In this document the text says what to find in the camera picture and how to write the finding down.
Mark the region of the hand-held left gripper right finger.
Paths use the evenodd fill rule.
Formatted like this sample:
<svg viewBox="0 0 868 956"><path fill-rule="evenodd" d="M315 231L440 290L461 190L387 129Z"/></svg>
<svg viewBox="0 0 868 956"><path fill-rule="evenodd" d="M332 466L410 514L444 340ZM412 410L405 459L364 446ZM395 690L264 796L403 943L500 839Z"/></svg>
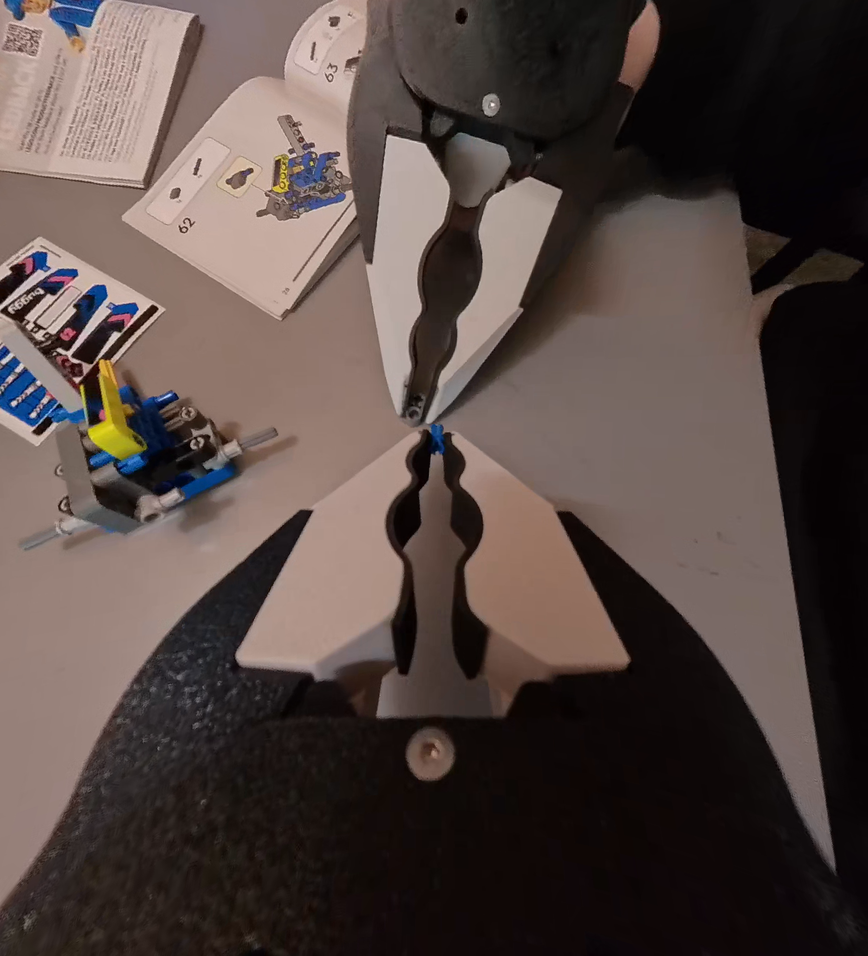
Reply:
<svg viewBox="0 0 868 956"><path fill-rule="evenodd" d="M453 650L496 715L528 684L625 670L631 658L554 506L468 439L442 439L454 574Z"/></svg>

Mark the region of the person's dark trousers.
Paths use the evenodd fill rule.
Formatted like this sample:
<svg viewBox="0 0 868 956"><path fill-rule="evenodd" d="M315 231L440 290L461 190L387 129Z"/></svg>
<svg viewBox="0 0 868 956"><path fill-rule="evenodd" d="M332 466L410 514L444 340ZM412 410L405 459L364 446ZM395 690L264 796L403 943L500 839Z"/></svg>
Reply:
<svg viewBox="0 0 868 956"><path fill-rule="evenodd" d="M868 915L868 264L778 293L760 353L835 867Z"/></svg>

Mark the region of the partly built lego vehicle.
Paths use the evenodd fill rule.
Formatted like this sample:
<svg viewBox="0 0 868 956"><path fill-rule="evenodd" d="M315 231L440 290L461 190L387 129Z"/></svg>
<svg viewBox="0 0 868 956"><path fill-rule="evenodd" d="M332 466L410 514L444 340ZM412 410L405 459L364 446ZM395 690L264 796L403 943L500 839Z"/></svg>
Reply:
<svg viewBox="0 0 868 956"><path fill-rule="evenodd" d="M55 523L18 544L24 552L82 532L127 535L160 522L236 477L239 457L279 436L270 427L230 439L173 391L141 397L119 381L107 352L75 386L63 367L7 318L0 318L0 342L60 404L53 413L55 473L65 495Z"/></svg>

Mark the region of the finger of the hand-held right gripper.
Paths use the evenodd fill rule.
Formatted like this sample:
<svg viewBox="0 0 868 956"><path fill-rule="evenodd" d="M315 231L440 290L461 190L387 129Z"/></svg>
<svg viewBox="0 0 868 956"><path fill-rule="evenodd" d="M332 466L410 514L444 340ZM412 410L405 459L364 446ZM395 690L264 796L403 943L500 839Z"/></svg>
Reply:
<svg viewBox="0 0 868 956"><path fill-rule="evenodd" d="M512 178L508 151L452 137L450 204L423 266L423 422L457 400L523 312L521 304L561 190Z"/></svg>
<svg viewBox="0 0 868 956"><path fill-rule="evenodd" d="M427 305L421 279L424 261L442 231L450 199L448 180L428 147L419 140L387 135L375 243L366 269L383 376L395 412L404 421L408 383L428 394L425 418L412 426L432 424L440 416L447 403L438 396L440 381L454 373L456 318L428 323L428 331L435 335L428 337L420 360L412 350L414 328Z"/></svg>

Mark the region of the person's right forearm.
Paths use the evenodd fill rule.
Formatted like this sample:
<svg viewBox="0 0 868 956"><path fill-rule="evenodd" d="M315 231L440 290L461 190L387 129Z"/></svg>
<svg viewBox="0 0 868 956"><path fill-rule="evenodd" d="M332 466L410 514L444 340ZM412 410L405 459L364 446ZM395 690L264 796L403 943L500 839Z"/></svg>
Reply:
<svg viewBox="0 0 868 956"><path fill-rule="evenodd" d="M655 62L619 143L669 182L732 185L790 235L868 177L868 1L655 2Z"/></svg>

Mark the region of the lego sticker sheet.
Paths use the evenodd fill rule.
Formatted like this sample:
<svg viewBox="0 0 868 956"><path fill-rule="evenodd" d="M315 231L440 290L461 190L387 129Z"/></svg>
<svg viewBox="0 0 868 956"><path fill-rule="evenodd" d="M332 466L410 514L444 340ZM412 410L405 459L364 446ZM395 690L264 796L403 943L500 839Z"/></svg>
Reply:
<svg viewBox="0 0 868 956"><path fill-rule="evenodd" d="M0 320L10 322L78 389L116 362L165 313L150 297L37 237L0 262ZM38 446L62 401L0 339L0 424Z"/></svg>

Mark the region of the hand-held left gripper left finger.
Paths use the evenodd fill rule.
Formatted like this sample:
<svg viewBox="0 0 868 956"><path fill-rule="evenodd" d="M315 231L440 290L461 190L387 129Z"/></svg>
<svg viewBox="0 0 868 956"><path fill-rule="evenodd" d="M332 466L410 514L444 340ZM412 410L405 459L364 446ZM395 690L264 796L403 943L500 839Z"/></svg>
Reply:
<svg viewBox="0 0 868 956"><path fill-rule="evenodd" d="M407 543L421 526L432 434L408 435L317 502L236 652L244 669L333 683L359 715L406 674L418 616Z"/></svg>

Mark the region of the white printed leaflet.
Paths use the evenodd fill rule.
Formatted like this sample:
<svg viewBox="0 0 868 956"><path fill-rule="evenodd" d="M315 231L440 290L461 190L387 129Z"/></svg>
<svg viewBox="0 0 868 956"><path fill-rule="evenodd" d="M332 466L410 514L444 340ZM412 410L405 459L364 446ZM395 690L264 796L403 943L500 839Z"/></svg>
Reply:
<svg viewBox="0 0 868 956"><path fill-rule="evenodd" d="M165 6L0 2L0 172L148 185L201 33Z"/></svg>

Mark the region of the open lego instruction booklet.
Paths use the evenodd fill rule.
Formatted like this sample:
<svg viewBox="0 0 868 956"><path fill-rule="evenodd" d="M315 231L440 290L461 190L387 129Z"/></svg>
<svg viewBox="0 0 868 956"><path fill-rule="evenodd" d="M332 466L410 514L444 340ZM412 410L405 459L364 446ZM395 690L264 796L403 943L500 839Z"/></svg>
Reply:
<svg viewBox="0 0 868 956"><path fill-rule="evenodd" d="M366 2L300 26L283 78L252 78L123 217L190 266L283 319L358 233L346 123Z"/></svg>

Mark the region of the person's right hand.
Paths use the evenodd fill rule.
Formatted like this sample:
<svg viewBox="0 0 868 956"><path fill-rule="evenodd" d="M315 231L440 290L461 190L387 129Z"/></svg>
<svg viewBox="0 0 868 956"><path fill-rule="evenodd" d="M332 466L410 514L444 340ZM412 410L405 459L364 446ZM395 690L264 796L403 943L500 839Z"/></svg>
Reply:
<svg viewBox="0 0 868 956"><path fill-rule="evenodd" d="M619 83L634 92L642 89L655 62L661 19L653 1L645 1L628 32Z"/></svg>

